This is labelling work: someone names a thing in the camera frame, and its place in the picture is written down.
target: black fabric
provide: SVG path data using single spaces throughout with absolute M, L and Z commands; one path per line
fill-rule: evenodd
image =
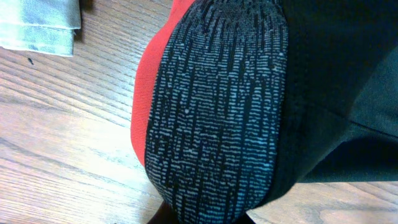
M 165 48 L 147 130 L 149 179 L 181 223 L 231 223 L 265 197 L 284 93 L 277 1 L 197 0 Z
M 398 2 L 285 0 L 283 7 L 289 27 L 285 101 L 275 177 L 259 205 L 300 180 L 397 180 L 395 160 L 387 160 L 397 154 L 397 95 L 383 93 L 382 80 L 374 77 L 398 45 Z M 396 88 L 397 71 L 381 70 L 389 71 Z M 378 86 L 373 95 L 384 98 L 376 110 L 369 110 L 374 100 L 362 97 L 372 84 Z M 360 108 L 366 116 L 358 116 Z M 375 157 L 375 151 L 388 155 Z M 380 172 L 370 178 L 364 172 L 372 166 Z

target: wood grain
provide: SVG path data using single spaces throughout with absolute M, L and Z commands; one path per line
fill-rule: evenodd
M 74 57 L 0 49 L 0 223 L 146 223 L 162 202 L 129 126 L 139 59 L 172 1 L 92 2 Z M 249 214 L 398 223 L 398 183 L 298 184 Z

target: textured knit pattern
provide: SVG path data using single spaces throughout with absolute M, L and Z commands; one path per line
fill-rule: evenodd
M 271 185 L 287 26 L 272 0 L 197 0 L 162 58 L 146 170 L 181 223 L 231 223 Z

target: gray fabric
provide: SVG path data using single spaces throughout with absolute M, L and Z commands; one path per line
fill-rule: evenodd
M 165 48 L 146 171 L 180 223 L 231 223 L 267 195 L 287 61 L 275 1 L 196 0 Z
M 78 0 L 1 0 L 0 46 L 72 56 Z

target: red lining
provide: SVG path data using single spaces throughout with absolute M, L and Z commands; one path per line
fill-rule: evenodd
M 149 42 L 138 65 L 131 117 L 131 142 L 140 163 L 144 166 L 147 125 L 155 79 L 163 51 L 175 26 L 194 0 L 174 0 L 169 19 Z

